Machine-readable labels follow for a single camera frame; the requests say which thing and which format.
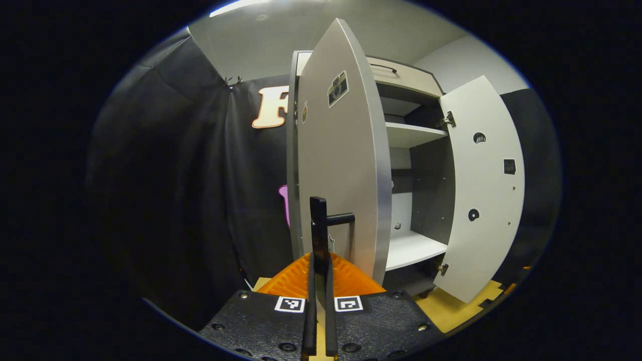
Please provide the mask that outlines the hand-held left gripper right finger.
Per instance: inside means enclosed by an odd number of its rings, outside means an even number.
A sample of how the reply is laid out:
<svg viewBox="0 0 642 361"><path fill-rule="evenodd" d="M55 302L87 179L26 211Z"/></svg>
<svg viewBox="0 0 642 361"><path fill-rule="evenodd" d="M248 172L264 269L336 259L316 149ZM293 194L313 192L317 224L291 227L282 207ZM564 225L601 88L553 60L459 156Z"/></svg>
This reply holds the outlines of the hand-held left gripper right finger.
<svg viewBox="0 0 642 361"><path fill-rule="evenodd" d="M331 254L327 277L326 354L334 361L404 361L444 334L403 289L385 290Z"/></svg>

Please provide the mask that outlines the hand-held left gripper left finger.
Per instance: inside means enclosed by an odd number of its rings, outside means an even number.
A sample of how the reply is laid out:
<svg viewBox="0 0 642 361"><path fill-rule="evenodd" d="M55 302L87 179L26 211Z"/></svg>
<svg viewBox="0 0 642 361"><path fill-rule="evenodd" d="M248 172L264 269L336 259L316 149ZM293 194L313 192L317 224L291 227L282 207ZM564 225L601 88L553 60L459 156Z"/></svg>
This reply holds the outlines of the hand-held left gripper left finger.
<svg viewBox="0 0 642 361"><path fill-rule="evenodd" d="M259 290L238 290L199 335L243 361L308 361L316 353L313 257L298 258Z"/></svg>

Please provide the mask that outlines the black door handle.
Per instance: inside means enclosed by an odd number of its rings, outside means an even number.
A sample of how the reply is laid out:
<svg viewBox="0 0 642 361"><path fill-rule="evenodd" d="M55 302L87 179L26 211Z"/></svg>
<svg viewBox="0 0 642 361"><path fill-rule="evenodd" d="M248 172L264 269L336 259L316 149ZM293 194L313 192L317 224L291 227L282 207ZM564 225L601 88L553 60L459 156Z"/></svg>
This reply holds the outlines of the black door handle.
<svg viewBox="0 0 642 361"><path fill-rule="evenodd" d="M353 213L329 215L324 198L309 197L311 215L312 253L310 265L313 269L315 297L324 307L326 314L335 311L333 289L333 265L328 245L328 228L355 222Z"/></svg>

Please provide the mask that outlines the camera-sticker white cabinet door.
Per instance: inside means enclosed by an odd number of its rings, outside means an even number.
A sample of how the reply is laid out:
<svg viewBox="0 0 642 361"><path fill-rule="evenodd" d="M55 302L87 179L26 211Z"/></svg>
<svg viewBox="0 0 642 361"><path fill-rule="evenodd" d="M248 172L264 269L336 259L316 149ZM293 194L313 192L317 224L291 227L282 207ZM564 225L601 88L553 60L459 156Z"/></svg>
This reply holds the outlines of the camera-sticker white cabinet door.
<svg viewBox="0 0 642 361"><path fill-rule="evenodd" d="M392 219L387 128L371 65L356 35L337 18L296 69L296 119L287 144L292 247L312 251L312 196L330 215L353 213L328 229L330 249L383 283Z"/></svg>

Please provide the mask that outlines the white double-door shoe cabinet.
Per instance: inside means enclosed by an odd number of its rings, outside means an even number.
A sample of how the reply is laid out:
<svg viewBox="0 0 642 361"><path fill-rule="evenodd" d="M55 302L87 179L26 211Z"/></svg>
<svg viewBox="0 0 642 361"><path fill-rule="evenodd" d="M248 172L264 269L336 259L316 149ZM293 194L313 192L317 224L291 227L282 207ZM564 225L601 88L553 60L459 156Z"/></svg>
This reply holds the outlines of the white double-door shoe cabinet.
<svg viewBox="0 0 642 361"><path fill-rule="evenodd" d="M377 85L386 122L443 130L438 98ZM455 171L449 137L413 148L389 148L391 160L391 234L413 231L448 244L454 210ZM445 253L385 272L383 286L426 298Z"/></svg>

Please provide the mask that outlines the headphone-sticker white cabinet door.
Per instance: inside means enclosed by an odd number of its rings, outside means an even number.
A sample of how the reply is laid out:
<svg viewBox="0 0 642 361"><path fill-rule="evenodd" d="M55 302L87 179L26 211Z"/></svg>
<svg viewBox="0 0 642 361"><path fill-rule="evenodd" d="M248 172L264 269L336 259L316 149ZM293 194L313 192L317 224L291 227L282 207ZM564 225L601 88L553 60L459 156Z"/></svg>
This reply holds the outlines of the headphone-sticker white cabinet door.
<svg viewBox="0 0 642 361"><path fill-rule="evenodd" d="M504 262L520 225L525 167L520 137L504 101L486 76L439 99L451 111L455 171L451 235L435 285L470 303Z"/></svg>

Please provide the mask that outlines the white cabinet shelf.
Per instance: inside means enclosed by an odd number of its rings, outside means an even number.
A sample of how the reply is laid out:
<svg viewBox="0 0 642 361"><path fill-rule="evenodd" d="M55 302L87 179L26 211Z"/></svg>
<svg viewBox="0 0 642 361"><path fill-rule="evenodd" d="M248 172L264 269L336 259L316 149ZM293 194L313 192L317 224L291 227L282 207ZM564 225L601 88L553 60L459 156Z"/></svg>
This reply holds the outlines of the white cabinet shelf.
<svg viewBox="0 0 642 361"><path fill-rule="evenodd" d="M445 253L447 245L413 231L392 234L388 247L387 271L429 260Z"/></svg>
<svg viewBox="0 0 642 361"><path fill-rule="evenodd" d="M387 128L388 146L390 148L413 148L427 142L448 137L443 130L424 126L405 125L401 123L385 123Z"/></svg>

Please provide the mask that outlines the white cabinet drawer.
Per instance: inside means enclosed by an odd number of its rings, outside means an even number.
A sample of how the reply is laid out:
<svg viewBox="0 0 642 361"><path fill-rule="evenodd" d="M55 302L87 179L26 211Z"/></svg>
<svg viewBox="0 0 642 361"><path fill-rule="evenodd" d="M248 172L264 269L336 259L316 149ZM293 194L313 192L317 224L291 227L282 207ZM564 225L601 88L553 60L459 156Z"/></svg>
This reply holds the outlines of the white cabinet drawer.
<svg viewBox="0 0 642 361"><path fill-rule="evenodd" d="M405 89L433 98L444 95L433 73L394 60L367 56L372 75L377 85Z"/></svg>

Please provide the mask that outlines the black backdrop cloth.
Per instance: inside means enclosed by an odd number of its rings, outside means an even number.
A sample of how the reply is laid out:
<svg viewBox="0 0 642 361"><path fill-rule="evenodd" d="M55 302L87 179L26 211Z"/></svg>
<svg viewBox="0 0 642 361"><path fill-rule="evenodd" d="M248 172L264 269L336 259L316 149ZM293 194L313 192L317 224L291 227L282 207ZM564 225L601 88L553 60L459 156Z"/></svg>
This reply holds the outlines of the black backdrop cloth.
<svg viewBox="0 0 642 361"><path fill-rule="evenodd" d="M291 92L312 50L293 52L288 75L231 85L183 31L151 50L99 113L86 177L97 238L141 297L190 329L312 253L292 247L287 184ZM525 167L520 225L491 279L511 284L552 233L563 176L537 93L500 97Z"/></svg>

